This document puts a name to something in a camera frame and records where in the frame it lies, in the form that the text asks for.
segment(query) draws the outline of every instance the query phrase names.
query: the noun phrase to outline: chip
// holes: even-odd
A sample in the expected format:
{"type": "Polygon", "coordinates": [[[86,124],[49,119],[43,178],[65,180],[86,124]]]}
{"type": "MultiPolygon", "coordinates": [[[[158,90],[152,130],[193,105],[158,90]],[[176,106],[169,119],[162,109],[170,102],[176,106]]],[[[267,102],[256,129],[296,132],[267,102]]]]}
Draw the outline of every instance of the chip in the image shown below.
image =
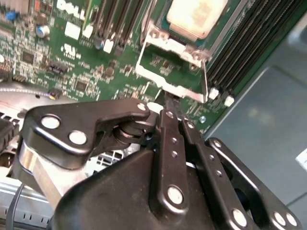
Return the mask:
{"type": "Polygon", "coordinates": [[[76,90],[79,90],[81,92],[85,92],[86,87],[87,87],[87,83],[82,82],[82,81],[77,81],[76,90]]]}
{"type": "Polygon", "coordinates": [[[24,51],[23,52],[22,61],[24,61],[24,62],[26,62],[28,64],[33,65],[33,63],[34,63],[34,54],[30,54],[30,53],[24,51]]]}

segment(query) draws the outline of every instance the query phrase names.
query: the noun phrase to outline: metal bracket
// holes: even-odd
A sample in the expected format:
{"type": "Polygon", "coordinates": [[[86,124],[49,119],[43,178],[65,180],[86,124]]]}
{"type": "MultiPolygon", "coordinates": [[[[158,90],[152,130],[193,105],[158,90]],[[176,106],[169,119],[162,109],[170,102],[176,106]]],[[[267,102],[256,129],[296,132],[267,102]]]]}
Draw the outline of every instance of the metal bracket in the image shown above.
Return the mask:
{"type": "Polygon", "coordinates": [[[159,220],[176,224],[189,209],[184,139],[177,116],[162,110],[157,132],[160,137],[153,159],[149,206],[159,220]]]}
{"type": "Polygon", "coordinates": [[[295,215],[219,139],[207,141],[231,177],[232,186],[247,198],[254,222],[265,229],[303,229],[295,215]]]}
{"type": "Polygon", "coordinates": [[[195,164],[200,182],[208,197],[215,223],[219,229],[257,230],[259,227],[247,215],[216,152],[205,146],[195,126],[180,123],[184,133],[187,161],[195,164]]]}
{"type": "Polygon", "coordinates": [[[42,106],[27,113],[22,136],[43,157],[63,168],[78,169],[106,147],[128,147],[115,138],[114,127],[149,115],[142,101],[131,99],[42,106]]]}
{"type": "Polygon", "coordinates": [[[138,62],[135,66],[136,73],[141,75],[142,77],[148,79],[148,80],[153,81],[157,85],[158,88],[161,88],[164,91],[169,92],[169,93],[171,93],[175,96],[178,96],[180,98],[189,97],[189,98],[191,98],[191,99],[193,99],[197,102],[206,103],[208,101],[208,86],[207,86],[206,75],[203,77],[205,79],[201,80],[202,84],[206,84],[206,87],[203,87],[203,89],[206,89],[206,91],[204,92],[204,94],[202,94],[202,93],[193,92],[193,91],[186,89],[182,86],[174,86],[172,84],[169,84],[169,83],[166,82],[164,77],[145,69],[141,65],[141,59],[143,57],[145,48],[148,44],[152,44],[152,45],[158,46],[158,47],[162,46],[163,49],[166,50],[166,51],[173,51],[173,52],[176,51],[176,53],[181,53],[182,57],[185,57],[185,60],[187,60],[187,61],[189,61],[193,64],[196,64],[196,66],[198,66],[200,68],[203,65],[203,60],[205,58],[204,54],[202,54],[201,52],[198,52],[198,51],[194,51],[194,53],[190,54],[189,52],[186,52],[185,46],[178,47],[180,44],[174,45],[171,42],[172,39],[169,39],[168,42],[165,43],[165,39],[167,39],[167,38],[165,38],[165,37],[154,37],[154,34],[151,35],[151,30],[153,28],[156,29],[153,25],[151,25],[151,27],[148,30],[147,36],[144,40],[143,47],[142,47],[138,62]]]}

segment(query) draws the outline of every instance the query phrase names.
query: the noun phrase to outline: black cable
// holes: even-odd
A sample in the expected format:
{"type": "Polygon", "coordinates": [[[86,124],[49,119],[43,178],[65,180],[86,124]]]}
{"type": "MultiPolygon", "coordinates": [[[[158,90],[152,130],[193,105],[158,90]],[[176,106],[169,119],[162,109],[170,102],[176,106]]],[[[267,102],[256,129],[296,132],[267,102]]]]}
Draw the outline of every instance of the black cable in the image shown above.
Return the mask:
{"type": "Polygon", "coordinates": [[[19,200],[19,197],[20,197],[20,194],[22,192],[24,188],[24,184],[21,184],[19,186],[19,188],[17,189],[14,197],[13,197],[13,200],[9,206],[9,210],[6,214],[6,220],[5,220],[5,227],[6,227],[6,230],[14,230],[14,217],[15,217],[15,211],[16,211],[16,207],[17,207],[17,203],[18,203],[18,200],[19,200]]]}

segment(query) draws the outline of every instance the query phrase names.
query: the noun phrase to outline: gray metal panel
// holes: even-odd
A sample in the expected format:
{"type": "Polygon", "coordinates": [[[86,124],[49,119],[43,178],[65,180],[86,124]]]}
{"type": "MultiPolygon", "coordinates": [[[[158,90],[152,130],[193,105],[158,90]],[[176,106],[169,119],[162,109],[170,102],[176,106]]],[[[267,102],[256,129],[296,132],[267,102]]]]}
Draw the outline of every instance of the gray metal panel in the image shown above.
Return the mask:
{"type": "MultiPolygon", "coordinates": [[[[221,139],[285,204],[307,191],[307,172],[295,161],[307,148],[306,28],[307,15],[206,136],[221,139]]],[[[305,217],[307,199],[298,202],[293,211],[305,217]]]]}

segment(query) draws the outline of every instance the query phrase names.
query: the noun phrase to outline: green circuit board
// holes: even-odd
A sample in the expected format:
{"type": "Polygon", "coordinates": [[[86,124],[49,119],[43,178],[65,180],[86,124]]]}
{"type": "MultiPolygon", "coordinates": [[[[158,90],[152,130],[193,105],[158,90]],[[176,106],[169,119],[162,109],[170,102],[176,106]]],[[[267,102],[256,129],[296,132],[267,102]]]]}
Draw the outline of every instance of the green circuit board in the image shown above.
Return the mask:
{"type": "MultiPolygon", "coordinates": [[[[107,9],[111,1],[103,1],[105,2],[104,5],[101,4],[101,0],[66,1],[71,6],[79,8],[77,13],[69,13],[66,10],[59,9],[58,1],[30,1],[30,13],[14,22],[8,22],[5,19],[5,12],[2,10],[3,14],[0,16],[0,54],[4,56],[6,63],[12,67],[12,75],[26,77],[27,82],[41,86],[46,91],[51,88],[61,89],[63,96],[79,102],[121,98],[139,98],[144,102],[154,101],[161,90],[154,83],[135,72],[135,65],[141,50],[142,22],[151,1],[145,0],[142,4],[130,41],[120,56],[97,50],[93,45],[93,39],[82,35],[82,30],[90,20],[88,12],[102,6],[107,9]],[[51,12],[46,13],[50,34],[44,39],[35,34],[35,14],[44,13],[45,8],[42,9],[42,4],[52,6],[51,12]],[[85,19],[81,18],[81,14],[83,14],[80,13],[81,9],[84,9],[85,19]],[[49,72],[45,65],[51,60],[65,64],[69,67],[69,71],[63,76],[49,72]],[[108,69],[110,66],[113,70],[111,73],[108,69]]],[[[123,1],[119,0],[118,5],[123,4],[123,1]]],[[[157,1],[151,15],[153,21],[157,21],[161,17],[161,11],[168,2],[168,0],[157,1]]],[[[227,10],[201,44],[204,49],[209,50],[211,48],[240,2],[240,0],[228,1],[227,10]]],[[[229,27],[217,50],[224,47],[228,38],[238,27],[242,17],[251,8],[254,0],[245,2],[245,6],[237,15],[237,20],[229,27]]],[[[305,9],[302,9],[299,13],[293,15],[280,34],[279,39],[272,42],[270,49],[268,49],[270,52],[293,27],[304,11],[305,9]]],[[[119,11],[115,14],[116,17],[119,17],[119,11]]],[[[262,56],[255,66],[259,66],[270,52],[262,56]]],[[[218,52],[215,52],[211,60],[215,61],[214,55],[218,54],[218,52]]],[[[181,85],[194,92],[201,92],[202,70],[191,71],[189,64],[174,54],[166,53],[155,47],[148,47],[145,49],[142,65],[146,69],[163,76],[167,82],[173,85],[181,85]]],[[[256,70],[248,73],[240,82],[234,96],[240,92],[256,70]]],[[[205,133],[225,111],[224,99],[225,95],[221,95],[216,100],[209,100],[202,104],[193,99],[184,98],[181,101],[181,107],[197,128],[205,133]]]]}

